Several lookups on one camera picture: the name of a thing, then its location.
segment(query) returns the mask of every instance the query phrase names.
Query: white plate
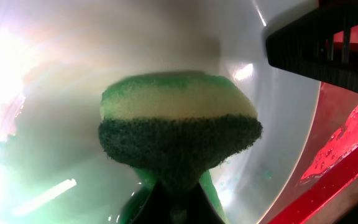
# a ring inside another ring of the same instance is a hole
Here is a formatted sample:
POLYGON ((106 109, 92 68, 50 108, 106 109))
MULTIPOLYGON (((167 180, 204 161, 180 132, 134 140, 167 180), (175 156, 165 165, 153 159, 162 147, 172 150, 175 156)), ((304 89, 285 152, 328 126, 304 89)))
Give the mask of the white plate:
POLYGON ((98 143, 101 93, 128 75, 194 68, 232 79, 259 112, 262 139, 212 170, 231 223, 258 222, 298 161, 318 98, 319 82, 272 68, 264 55, 265 25, 299 5, 299 14, 317 7, 306 0, 0 0, 0 138, 16 132, 0 151, 0 219, 119 219, 140 184, 98 143), (34 204, 39 195, 44 203, 34 204))

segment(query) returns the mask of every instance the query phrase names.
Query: water droplet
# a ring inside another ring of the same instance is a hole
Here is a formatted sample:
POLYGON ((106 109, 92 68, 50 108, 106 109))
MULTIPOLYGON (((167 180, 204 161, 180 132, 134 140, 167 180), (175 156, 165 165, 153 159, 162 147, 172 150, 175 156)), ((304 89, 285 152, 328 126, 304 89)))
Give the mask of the water droplet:
POLYGON ((328 150, 326 152, 326 157, 328 157, 332 152, 333 152, 334 148, 331 148, 330 150, 328 150))

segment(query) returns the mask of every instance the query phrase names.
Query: dark green abrasive layer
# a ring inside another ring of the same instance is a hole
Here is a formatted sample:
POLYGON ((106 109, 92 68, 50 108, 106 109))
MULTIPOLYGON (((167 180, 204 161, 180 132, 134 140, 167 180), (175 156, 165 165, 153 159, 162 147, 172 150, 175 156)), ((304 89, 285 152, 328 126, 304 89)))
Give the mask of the dark green abrasive layer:
POLYGON ((150 172, 167 192, 180 196, 205 171, 253 145, 262 125, 255 118, 229 114, 213 119, 107 119, 98 131, 110 158, 150 172))

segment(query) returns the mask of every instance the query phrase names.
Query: green soap stain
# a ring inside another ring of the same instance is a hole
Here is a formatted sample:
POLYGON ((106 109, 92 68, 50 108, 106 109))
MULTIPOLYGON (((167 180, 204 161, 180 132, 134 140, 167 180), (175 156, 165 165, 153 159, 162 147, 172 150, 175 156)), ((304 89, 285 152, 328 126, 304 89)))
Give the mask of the green soap stain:
MULTIPOLYGON (((134 169, 136 174, 139 176, 139 179, 142 181, 142 188, 134 196, 132 196, 129 201, 126 203, 122 212, 120 214, 119 223, 128 224, 132 221, 136 215, 141 210, 143 204, 146 202, 147 197, 151 193, 157 179, 153 177, 150 173, 140 169, 134 169)), ((229 224, 227 217, 224 213, 223 206, 219 200, 218 193, 213 185, 211 174, 209 171, 206 171, 200 178, 200 184, 205 191, 209 201, 214 207, 216 213, 221 217, 221 219, 229 224)))
POLYGON ((201 82, 213 85, 234 87, 233 83, 222 76, 212 76, 201 71, 177 71, 177 72, 160 72, 145 75, 136 75, 125 78, 111 86, 102 94, 102 102, 112 97, 125 95, 131 91, 132 86, 150 86, 154 84, 159 87, 168 87, 175 89, 186 89, 189 83, 201 82))

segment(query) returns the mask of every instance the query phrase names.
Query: green scouring pad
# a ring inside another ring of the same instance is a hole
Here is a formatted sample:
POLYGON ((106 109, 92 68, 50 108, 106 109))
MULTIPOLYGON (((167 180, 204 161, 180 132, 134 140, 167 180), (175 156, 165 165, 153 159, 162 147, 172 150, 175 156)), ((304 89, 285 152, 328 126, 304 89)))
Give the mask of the green scouring pad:
POLYGON ((103 93, 100 113, 108 156, 150 173, 172 196, 262 133, 255 108, 233 83, 198 71, 123 79, 103 93))

